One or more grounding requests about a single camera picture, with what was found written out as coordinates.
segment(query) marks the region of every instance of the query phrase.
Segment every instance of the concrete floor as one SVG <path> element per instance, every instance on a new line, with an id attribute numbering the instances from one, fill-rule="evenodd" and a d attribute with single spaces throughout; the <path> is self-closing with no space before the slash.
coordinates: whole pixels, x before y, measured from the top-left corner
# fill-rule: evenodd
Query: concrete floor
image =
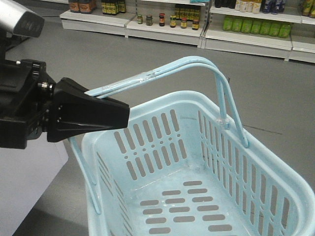
<path id="1" fill-rule="evenodd" d="M 67 6 L 20 0 L 45 17 L 40 38 L 10 50 L 7 59 L 47 62 L 57 82 L 69 77 L 93 89 L 184 56 L 210 59 L 230 78 L 245 128 L 315 189 L 315 66 L 282 59 L 198 49 L 139 38 L 64 30 L 57 17 Z M 217 101 L 213 77 L 190 69 L 114 96 L 135 106 L 177 90 L 196 90 Z M 69 161 L 14 236 L 87 236 L 84 180 L 65 141 Z"/>

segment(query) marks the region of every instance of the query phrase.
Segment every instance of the glass jar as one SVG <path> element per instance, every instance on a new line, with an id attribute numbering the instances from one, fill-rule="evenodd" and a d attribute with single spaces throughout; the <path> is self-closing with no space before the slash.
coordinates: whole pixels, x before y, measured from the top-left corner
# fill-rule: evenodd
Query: glass jar
<path id="1" fill-rule="evenodd" d="M 147 15 L 147 17 L 146 17 L 146 24 L 147 24 L 148 26 L 153 25 L 153 18 L 152 18 L 152 15 Z"/>
<path id="2" fill-rule="evenodd" d="M 183 17 L 181 22 L 181 28 L 186 29 L 187 28 L 187 18 Z"/>
<path id="3" fill-rule="evenodd" d="M 170 16 L 169 26 L 171 28 L 175 28 L 176 27 L 176 15 L 171 15 Z"/>
<path id="4" fill-rule="evenodd" d="M 159 17 L 159 26 L 165 26 L 165 14 L 160 13 L 158 17 Z"/>
<path id="5" fill-rule="evenodd" d="M 137 16 L 137 23 L 138 23 L 138 24 L 142 24 L 142 23 L 143 23 L 143 17 L 142 17 L 142 15 L 138 15 L 138 16 Z"/>
<path id="6" fill-rule="evenodd" d="M 199 29 L 199 20 L 193 20 L 192 21 L 192 30 L 198 30 Z"/>

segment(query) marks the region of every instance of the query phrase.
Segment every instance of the shopping basket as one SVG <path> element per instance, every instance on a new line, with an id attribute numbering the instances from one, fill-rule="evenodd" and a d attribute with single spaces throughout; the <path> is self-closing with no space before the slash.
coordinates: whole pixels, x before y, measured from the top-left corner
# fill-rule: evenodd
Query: shopping basket
<path id="1" fill-rule="evenodd" d="M 82 153 L 70 138 L 90 236 L 315 235 L 312 189 L 242 128 L 209 60 L 182 58 L 88 94 L 107 97 L 193 66 L 214 72 L 219 107 L 195 91 L 173 92 L 132 108 L 125 129 L 86 134 Z"/>

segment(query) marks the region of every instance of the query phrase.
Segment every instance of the jar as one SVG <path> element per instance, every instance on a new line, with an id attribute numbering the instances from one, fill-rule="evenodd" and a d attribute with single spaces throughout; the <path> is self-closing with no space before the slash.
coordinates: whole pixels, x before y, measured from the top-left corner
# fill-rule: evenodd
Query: jar
<path id="1" fill-rule="evenodd" d="M 147 17 L 146 17 L 146 23 L 147 23 L 148 26 L 153 25 L 152 15 L 147 15 Z"/>
<path id="2" fill-rule="evenodd" d="M 187 18 L 183 17 L 181 22 L 181 28 L 186 29 L 187 28 Z"/>
<path id="3" fill-rule="evenodd" d="M 165 14 L 160 13 L 158 17 L 159 17 L 159 26 L 165 26 Z"/>
<path id="4" fill-rule="evenodd" d="M 175 28 L 176 27 L 176 15 L 171 15 L 170 16 L 169 26 L 171 28 Z"/>
<path id="5" fill-rule="evenodd" d="M 138 15 L 138 16 L 137 16 L 137 23 L 138 23 L 138 24 L 142 24 L 142 23 L 143 23 L 142 15 Z"/>
<path id="6" fill-rule="evenodd" d="M 199 29 L 199 20 L 193 20 L 192 21 L 192 29 L 198 30 Z"/>
<path id="7" fill-rule="evenodd" d="M 233 18 L 231 16 L 226 16 L 223 21 L 223 30 L 230 31 L 232 30 L 232 26 L 233 26 Z"/>

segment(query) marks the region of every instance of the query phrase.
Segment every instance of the product label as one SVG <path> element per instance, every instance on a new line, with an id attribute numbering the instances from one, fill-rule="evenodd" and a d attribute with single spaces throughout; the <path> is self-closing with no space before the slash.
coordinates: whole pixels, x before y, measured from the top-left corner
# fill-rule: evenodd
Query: product label
<path id="1" fill-rule="evenodd" d="M 80 11 L 79 3 L 71 2 L 69 3 L 70 11 Z"/>
<path id="2" fill-rule="evenodd" d="M 236 0 L 235 10 L 239 11 L 240 10 L 240 6 L 241 6 L 241 0 Z"/>
<path id="3" fill-rule="evenodd" d="M 175 27 L 176 26 L 176 21 L 175 20 L 171 20 L 169 25 Z"/>
<path id="4" fill-rule="evenodd" d="M 91 12 L 92 11 L 92 4 L 91 3 L 87 3 L 87 4 L 80 3 L 79 6 L 80 6 L 81 12 Z"/>
<path id="5" fill-rule="evenodd" d="M 253 1 L 249 1 L 248 2 L 247 12 L 252 12 L 253 5 L 254 5 Z"/>
<path id="6" fill-rule="evenodd" d="M 252 6 L 252 13 L 258 14 L 260 11 L 261 3 L 254 3 Z"/>

